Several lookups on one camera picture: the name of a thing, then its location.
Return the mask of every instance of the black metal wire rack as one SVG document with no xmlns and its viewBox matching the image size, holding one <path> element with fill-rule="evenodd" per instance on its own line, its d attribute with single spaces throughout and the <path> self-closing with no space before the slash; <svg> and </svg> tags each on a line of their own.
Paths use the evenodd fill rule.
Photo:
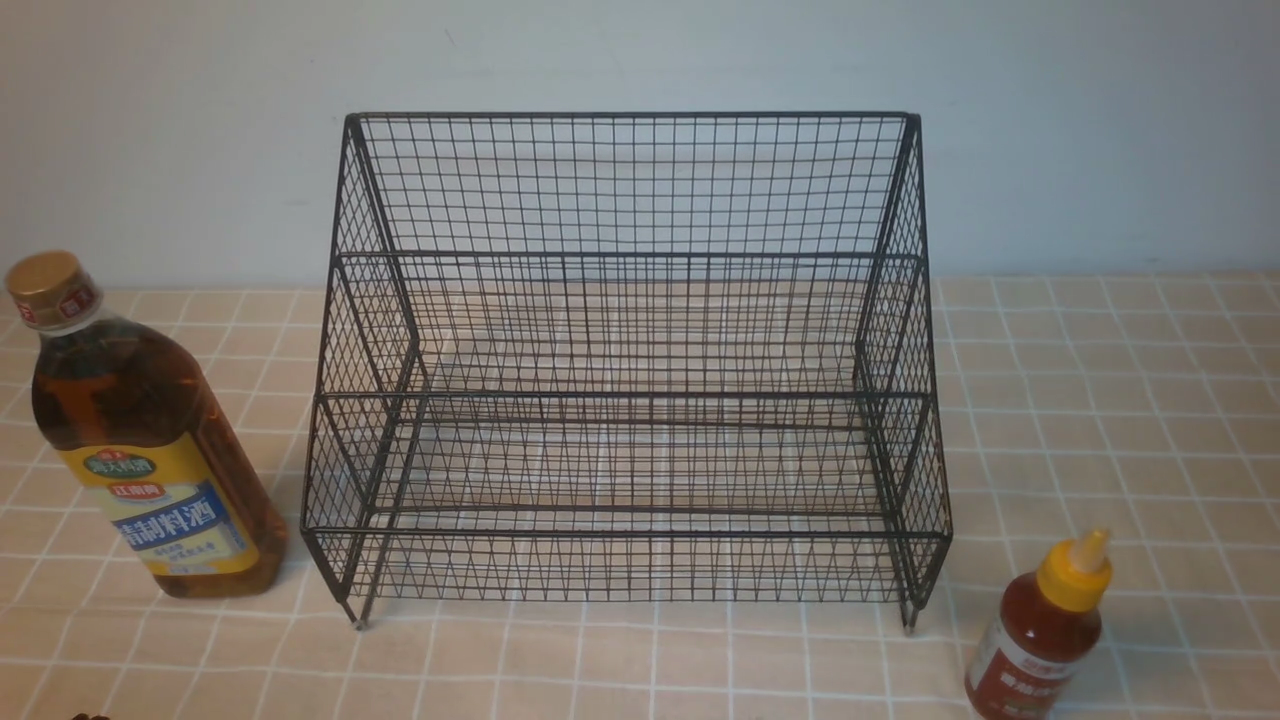
<svg viewBox="0 0 1280 720">
<path fill-rule="evenodd" d="M 347 118 L 302 537 L 357 626 L 398 596 L 910 629 L 952 536 L 937 405 L 916 115 Z"/>
</svg>

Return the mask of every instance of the beige table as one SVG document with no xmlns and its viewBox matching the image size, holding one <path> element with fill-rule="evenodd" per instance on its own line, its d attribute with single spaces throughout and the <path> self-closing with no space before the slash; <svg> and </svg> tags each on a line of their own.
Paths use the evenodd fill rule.
<svg viewBox="0 0 1280 720">
<path fill-rule="evenodd" d="M 0 717 L 970 717 L 1004 584 L 1115 530 L 1107 633 L 1060 719 L 1280 717 L 1280 274 L 959 278 L 936 332 L 956 541 L 895 607 L 397 601 L 351 630 L 294 536 L 251 600 L 161 596 L 31 423 L 0 319 Z M 115 292 L 204 363 L 292 524 L 321 296 Z"/>
</svg>

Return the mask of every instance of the rack leg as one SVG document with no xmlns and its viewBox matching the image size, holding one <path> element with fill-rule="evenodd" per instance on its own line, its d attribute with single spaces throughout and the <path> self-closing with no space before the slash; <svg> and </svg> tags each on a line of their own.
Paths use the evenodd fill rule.
<svg viewBox="0 0 1280 720">
<path fill-rule="evenodd" d="M 906 600 L 899 601 L 899 611 L 902 614 L 902 634 L 911 637 L 915 634 L 915 620 L 920 616 L 919 609 Z"/>
<path fill-rule="evenodd" d="M 365 605 L 360 609 L 360 620 L 352 623 L 352 626 L 357 630 L 364 630 L 369 626 L 369 615 L 374 610 L 374 593 L 369 593 L 365 598 Z"/>
<path fill-rule="evenodd" d="M 364 630 L 369 626 L 367 618 L 356 618 L 356 611 L 351 609 L 351 600 L 340 600 L 338 605 L 342 606 L 342 611 L 347 614 L 347 620 L 351 620 L 351 626 L 357 630 Z"/>
</svg>

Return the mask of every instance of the yellow label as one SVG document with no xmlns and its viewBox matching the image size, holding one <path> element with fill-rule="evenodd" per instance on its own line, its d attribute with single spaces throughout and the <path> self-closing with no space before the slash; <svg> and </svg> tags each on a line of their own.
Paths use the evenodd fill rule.
<svg viewBox="0 0 1280 720">
<path fill-rule="evenodd" d="M 257 546 L 189 433 L 161 447 L 95 445 L 59 455 L 154 575 L 239 573 Z"/>
</svg>

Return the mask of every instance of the red sauce bottle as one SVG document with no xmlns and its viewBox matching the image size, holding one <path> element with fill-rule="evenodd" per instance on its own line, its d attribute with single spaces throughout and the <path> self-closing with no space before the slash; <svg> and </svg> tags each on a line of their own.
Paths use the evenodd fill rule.
<svg viewBox="0 0 1280 720">
<path fill-rule="evenodd" d="M 1053 546 L 1034 573 L 1009 583 L 965 671 L 986 720 L 1041 720 L 1102 635 L 1098 601 L 1111 582 L 1110 533 Z"/>
</svg>

